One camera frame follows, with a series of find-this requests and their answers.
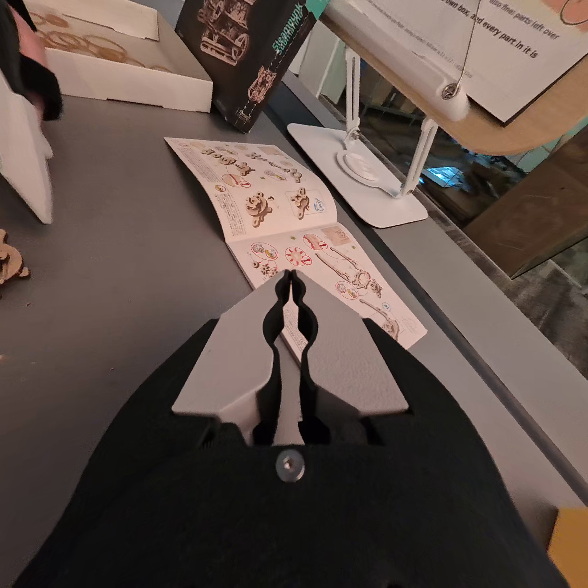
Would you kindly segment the person's left hand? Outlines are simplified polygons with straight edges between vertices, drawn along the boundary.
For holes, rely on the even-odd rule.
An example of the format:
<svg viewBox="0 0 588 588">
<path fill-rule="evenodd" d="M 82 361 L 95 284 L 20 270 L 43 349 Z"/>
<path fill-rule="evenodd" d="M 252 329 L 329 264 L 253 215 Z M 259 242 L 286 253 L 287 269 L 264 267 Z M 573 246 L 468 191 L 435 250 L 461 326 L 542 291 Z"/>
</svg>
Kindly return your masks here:
<svg viewBox="0 0 588 588">
<path fill-rule="evenodd" d="M 47 67 L 48 62 L 45 47 L 37 33 L 32 30 L 29 24 L 27 24 L 25 19 L 23 19 L 15 8 L 12 8 L 11 6 L 10 8 L 17 24 L 20 53 L 42 66 Z"/>
</svg>

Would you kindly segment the illustrated instruction booklet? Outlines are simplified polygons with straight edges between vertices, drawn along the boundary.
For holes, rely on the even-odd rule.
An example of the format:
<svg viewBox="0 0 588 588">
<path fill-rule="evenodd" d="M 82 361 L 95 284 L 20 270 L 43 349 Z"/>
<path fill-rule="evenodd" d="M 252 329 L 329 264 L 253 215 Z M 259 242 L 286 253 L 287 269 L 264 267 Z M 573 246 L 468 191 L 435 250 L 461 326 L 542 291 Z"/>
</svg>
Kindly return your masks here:
<svg viewBox="0 0 588 588">
<path fill-rule="evenodd" d="M 352 234 L 311 171 L 274 145 L 165 137 L 199 181 L 224 241 L 256 289 L 299 270 L 409 349 L 427 334 Z"/>
</svg>

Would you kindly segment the white document stand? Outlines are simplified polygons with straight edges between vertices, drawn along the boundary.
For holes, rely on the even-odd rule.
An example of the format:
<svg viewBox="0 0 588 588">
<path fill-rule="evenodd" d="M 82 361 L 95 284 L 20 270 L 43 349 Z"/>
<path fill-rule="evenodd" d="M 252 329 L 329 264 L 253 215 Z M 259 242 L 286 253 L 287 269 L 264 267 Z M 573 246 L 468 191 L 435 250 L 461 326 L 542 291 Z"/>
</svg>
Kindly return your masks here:
<svg viewBox="0 0 588 588">
<path fill-rule="evenodd" d="M 332 1 L 325 15 L 347 34 L 346 130 L 291 123 L 288 131 L 365 223 L 382 229 L 424 220 L 413 193 L 440 119 L 459 122 L 469 113 L 462 80 L 475 22 L 461 20 L 447 1 Z M 405 97 L 412 92 L 425 102 L 404 180 L 361 140 L 360 64 L 369 56 Z"/>
</svg>

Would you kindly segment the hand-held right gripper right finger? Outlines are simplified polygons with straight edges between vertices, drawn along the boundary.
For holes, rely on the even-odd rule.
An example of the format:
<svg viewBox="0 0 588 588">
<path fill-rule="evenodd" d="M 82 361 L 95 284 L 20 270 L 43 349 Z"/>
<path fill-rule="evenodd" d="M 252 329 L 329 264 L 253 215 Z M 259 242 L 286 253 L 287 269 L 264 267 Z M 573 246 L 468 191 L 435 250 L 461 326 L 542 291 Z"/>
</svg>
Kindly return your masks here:
<svg viewBox="0 0 588 588">
<path fill-rule="evenodd" d="M 408 411 L 401 388 L 360 314 L 296 270 L 292 299 L 307 342 L 299 390 L 305 444 L 367 443 L 367 418 Z"/>
</svg>

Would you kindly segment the black model kit box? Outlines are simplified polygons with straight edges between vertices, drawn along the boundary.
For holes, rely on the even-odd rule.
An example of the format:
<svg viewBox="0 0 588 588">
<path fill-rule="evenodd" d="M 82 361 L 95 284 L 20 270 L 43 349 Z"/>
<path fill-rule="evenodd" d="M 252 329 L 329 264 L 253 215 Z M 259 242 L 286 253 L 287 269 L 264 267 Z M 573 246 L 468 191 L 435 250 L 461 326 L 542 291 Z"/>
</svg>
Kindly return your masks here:
<svg viewBox="0 0 588 588">
<path fill-rule="evenodd" d="M 185 1 L 175 31 L 213 82 L 224 120 L 251 131 L 328 1 Z"/>
</svg>

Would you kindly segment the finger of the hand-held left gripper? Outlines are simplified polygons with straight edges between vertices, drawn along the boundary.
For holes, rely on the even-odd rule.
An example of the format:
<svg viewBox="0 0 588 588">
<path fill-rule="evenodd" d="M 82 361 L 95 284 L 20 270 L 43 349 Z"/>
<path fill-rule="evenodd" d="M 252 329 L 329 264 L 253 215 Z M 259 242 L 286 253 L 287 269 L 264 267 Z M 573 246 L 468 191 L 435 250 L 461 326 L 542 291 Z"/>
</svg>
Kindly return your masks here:
<svg viewBox="0 0 588 588">
<path fill-rule="evenodd" d="M 35 108 L 1 74 L 1 174 L 43 224 L 53 221 L 52 157 Z"/>
</svg>

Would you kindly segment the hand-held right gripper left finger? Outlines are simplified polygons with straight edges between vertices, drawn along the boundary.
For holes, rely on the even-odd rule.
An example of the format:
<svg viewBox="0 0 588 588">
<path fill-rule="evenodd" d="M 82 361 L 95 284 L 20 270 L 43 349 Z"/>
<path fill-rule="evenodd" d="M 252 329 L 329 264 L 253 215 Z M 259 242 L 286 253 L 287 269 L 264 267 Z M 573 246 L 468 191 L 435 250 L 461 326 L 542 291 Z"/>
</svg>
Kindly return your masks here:
<svg viewBox="0 0 588 588">
<path fill-rule="evenodd" d="M 290 271 L 281 271 L 220 316 L 172 406 L 174 414 L 233 423 L 248 443 L 273 444 L 282 400 L 275 342 L 290 285 Z"/>
</svg>

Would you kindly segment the yellow cardboard box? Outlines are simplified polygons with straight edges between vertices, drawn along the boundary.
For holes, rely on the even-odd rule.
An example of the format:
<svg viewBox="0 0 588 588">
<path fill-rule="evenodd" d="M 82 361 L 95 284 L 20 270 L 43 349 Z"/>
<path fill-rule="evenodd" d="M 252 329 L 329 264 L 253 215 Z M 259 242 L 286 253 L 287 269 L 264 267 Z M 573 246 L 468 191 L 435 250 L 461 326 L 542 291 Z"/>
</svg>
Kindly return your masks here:
<svg viewBox="0 0 588 588">
<path fill-rule="evenodd" d="M 558 511 L 548 554 L 570 587 L 587 587 L 587 508 Z"/>
</svg>

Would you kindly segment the white cardboard box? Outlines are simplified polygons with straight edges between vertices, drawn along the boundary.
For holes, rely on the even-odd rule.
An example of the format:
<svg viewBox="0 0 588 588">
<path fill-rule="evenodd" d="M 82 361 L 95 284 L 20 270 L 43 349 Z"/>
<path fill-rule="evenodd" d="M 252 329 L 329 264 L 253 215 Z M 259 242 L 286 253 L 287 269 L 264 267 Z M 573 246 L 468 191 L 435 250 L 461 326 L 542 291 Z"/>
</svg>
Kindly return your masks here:
<svg viewBox="0 0 588 588">
<path fill-rule="evenodd" d="M 132 1 L 24 1 L 64 95 L 210 112 L 213 82 L 165 18 Z"/>
</svg>

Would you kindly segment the round wooden model assembly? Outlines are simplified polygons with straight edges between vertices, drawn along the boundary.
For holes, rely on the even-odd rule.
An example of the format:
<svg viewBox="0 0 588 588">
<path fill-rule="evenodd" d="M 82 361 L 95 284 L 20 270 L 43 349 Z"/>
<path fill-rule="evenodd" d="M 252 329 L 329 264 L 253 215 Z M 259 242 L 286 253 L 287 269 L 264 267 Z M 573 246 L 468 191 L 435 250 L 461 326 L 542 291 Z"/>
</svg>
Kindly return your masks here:
<svg viewBox="0 0 588 588">
<path fill-rule="evenodd" d="M 1 287 L 12 279 L 31 277 L 31 271 L 24 265 L 21 253 L 7 242 L 7 238 L 7 232 L 1 229 Z"/>
</svg>

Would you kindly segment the printed paper sheet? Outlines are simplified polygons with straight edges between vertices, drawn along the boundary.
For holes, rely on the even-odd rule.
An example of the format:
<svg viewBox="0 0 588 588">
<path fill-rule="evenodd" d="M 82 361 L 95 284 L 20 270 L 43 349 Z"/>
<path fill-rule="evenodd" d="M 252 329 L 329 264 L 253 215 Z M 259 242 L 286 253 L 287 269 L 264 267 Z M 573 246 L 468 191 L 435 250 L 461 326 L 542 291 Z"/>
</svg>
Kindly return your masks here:
<svg viewBox="0 0 588 588">
<path fill-rule="evenodd" d="M 362 1 L 389 37 L 508 124 L 587 55 L 587 1 Z"/>
</svg>

